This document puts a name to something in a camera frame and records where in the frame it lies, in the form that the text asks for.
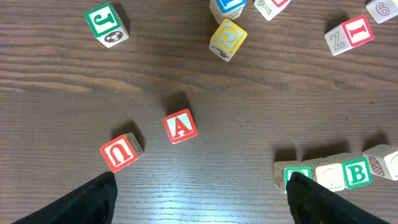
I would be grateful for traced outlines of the green R block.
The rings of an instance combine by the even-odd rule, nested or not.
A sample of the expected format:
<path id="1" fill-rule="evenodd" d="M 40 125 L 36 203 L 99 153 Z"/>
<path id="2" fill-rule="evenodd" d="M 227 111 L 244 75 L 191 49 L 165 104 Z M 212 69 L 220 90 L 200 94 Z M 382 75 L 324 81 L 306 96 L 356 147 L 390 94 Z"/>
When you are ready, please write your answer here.
<path id="1" fill-rule="evenodd" d="M 293 172 L 299 172 L 312 179 L 311 167 L 299 161 L 278 161 L 274 162 L 274 183 L 276 186 L 286 192 L 286 184 L 290 180 Z"/>

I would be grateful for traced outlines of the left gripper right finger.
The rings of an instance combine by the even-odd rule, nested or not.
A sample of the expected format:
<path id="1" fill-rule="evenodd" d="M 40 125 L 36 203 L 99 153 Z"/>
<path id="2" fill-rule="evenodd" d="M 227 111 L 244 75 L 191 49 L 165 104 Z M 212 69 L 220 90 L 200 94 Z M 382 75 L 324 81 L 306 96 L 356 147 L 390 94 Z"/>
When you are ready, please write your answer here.
<path id="1" fill-rule="evenodd" d="M 295 224 L 388 224 L 299 172 L 286 191 Z"/>

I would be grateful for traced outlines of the green B block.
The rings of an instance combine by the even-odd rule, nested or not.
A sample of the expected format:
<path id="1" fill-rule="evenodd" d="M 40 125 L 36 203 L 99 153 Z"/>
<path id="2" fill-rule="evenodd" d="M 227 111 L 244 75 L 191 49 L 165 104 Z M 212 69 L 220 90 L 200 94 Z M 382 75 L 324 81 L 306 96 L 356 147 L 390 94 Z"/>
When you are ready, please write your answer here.
<path id="1" fill-rule="evenodd" d="M 328 156 L 326 159 L 342 165 L 347 189 L 355 189 L 372 184 L 373 180 L 369 164 L 365 157 L 343 152 Z"/>

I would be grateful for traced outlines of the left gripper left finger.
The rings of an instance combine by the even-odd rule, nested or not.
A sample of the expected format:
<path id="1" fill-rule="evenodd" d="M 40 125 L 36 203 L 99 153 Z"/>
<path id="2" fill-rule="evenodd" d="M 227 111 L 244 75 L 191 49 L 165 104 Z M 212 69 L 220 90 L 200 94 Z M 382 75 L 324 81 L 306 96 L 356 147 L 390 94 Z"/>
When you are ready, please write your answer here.
<path id="1" fill-rule="evenodd" d="M 13 224 L 109 224 L 117 195 L 115 175 L 107 171 Z"/>

